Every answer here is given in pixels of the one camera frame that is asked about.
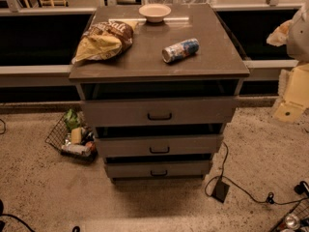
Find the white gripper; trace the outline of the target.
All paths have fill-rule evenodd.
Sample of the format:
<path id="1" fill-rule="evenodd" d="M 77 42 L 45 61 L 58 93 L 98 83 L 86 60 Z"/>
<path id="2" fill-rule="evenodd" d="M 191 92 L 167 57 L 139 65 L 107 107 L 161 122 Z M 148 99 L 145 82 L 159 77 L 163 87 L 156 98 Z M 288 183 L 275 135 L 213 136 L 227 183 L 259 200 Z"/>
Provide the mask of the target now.
<path id="1" fill-rule="evenodd" d="M 267 37 L 267 43 L 286 44 L 291 23 L 291 20 L 281 23 Z M 275 108 L 273 118 L 285 123 L 295 122 L 309 107 L 309 64 L 300 63 L 291 71 L 283 70 L 279 75 L 278 93 L 282 102 Z"/>

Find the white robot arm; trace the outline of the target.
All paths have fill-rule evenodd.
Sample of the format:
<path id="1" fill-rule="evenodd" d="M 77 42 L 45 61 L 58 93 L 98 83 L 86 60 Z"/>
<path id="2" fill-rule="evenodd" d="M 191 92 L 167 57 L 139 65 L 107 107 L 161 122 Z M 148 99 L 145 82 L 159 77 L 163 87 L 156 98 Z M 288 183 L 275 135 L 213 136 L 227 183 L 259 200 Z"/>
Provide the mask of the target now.
<path id="1" fill-rule="evenodd" d="M 292 19 L 280 24 L 267 43 L 287 47 L 287 54 L 297 60 L 291 71 L 279 75 L 278 93 L 272 117 L 281 122 L 296 121 L 309 108 L 309 8 L 304 4 Z"/>

